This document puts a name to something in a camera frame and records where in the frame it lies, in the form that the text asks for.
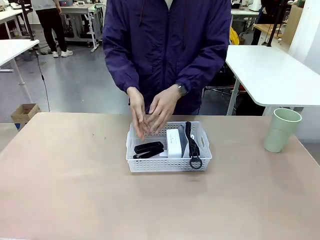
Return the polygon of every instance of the purple jacket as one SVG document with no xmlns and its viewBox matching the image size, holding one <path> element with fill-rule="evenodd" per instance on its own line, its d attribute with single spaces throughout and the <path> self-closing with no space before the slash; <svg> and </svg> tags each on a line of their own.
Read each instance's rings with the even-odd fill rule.
<svg viewBox="0 0 320 240">
<path fill-rule="evenodd" d="M 184 84 L 174 114 L 190 114 L 226 60 L 230 21 L 230 0 L 173 0 L 170 10 L 165 0 L 108 0 L 105 63 L 122 91 L 139 89 L 146 112 L 155 95 Z"/>
</svg>

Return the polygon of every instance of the yellow cloth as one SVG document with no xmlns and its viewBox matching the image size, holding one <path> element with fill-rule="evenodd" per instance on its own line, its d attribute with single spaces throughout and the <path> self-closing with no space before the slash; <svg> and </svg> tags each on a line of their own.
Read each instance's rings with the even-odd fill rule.
<svg viewBox="0 0 320 240">
<path fill-rule="evenodd" d="M 240 43 L 238 34 L 232 27 L 230 27 L 230 41 L 232 45 L 239 45 Z"/>
</svg>

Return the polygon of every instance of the black pole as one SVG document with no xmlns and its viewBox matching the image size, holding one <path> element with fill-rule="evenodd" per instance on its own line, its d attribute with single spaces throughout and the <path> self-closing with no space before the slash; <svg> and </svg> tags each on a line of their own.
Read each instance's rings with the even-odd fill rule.
<svg viewBox="0 0 320 240">
<path fill-rule="evenodd" d="M 288 0 L 281 0 L 281 3 L 280 3 L 280 5 L 279 5 L 278 8 L 277 8 L 277 14 L 276 14 L 276 18 L 275 18 L 275 24 L 273 25 L 273 29 L 272 29 L 272 32 L 271 32 L 271 35 L 270 35 L 270 38 L 269 38 L 267 47 L 271 47 L 272 39 L 274 38 L 274 35 L 275 35 L 275 33 L 276 33 L 276 29 L 277 29 L 278 23 L 279 23 L 279 21 L 280 21 L 280 17 L 281 17 L 281 15 L 282 15 L 282 12 L 285 10 L 285 7 L 287 6 L 287 3 L 288 3 Z"/>
<path fill-rule="evenodd" d="M 29 37 L 30 37 L 31 41 L 34 41 L 35 38 L 34 38 L 34 35 L 33 35 L 32 31 L 31 31 L 30 23 L 29 23 L 29 20 L 28 20 L 27 11 L 26 11 L 26 7 L 25 7 L 25 1 L 24 0 L 19 0 L 19 4 L 21 5 L 21 8 L 22 8 L 24 24 L 25 24 L 25 27 L 26 27 L 28 33 L 29 33 Z"/>
</svg>

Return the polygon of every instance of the cup rim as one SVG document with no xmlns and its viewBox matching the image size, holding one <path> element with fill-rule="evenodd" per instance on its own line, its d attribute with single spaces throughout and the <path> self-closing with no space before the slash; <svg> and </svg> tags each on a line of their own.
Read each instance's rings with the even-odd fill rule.
<svg viewBox="0 0 320 240">
<path fill-rule="evenodd" d="M 279 110 L 279 109 L 285 110 L 285 111 L 294 112 L 294 113 L 296 113 L 296 114 L 299 115 L 300 119 L 297 120 L 297 121 L 291 121 L 291 120 L 283 119 L 283 118 L 279 117 L 279 116 L 276 114 L 276 111 Z M 288 108 L 279 107 L 279 108 L 277 108 L 277 109 L 275 109 L 275 110 L 273 111 L 273 114 L 274 114 L 278 119 L 281 119 L 281 120 L 286 121 L 286 122 L 289 122 L 289 123 L 298 123 L 298 122 L 300 122 L 300 121 L 302 120 L 302 116 L 301 116 L 300 113 L 298 113 L 298 112 L 296 112 L 296 111 L 294 111 L 294 110 L 292 110 L 292 109 L 288 109 Z"/>
</svg>

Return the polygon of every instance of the green cup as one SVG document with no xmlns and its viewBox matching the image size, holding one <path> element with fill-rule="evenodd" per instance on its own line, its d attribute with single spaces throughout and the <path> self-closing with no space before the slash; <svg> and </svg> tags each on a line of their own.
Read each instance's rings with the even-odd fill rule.
<svg viewBox="0 0 320 240">
<path fill-rule="evenodd" d="M 278 108 L 274 110 L 263 147 L 272 153 L 281 152 L 291 134 L 296 131 L 301 119 L 301 115 L 291 109 Z"/>
</svg>

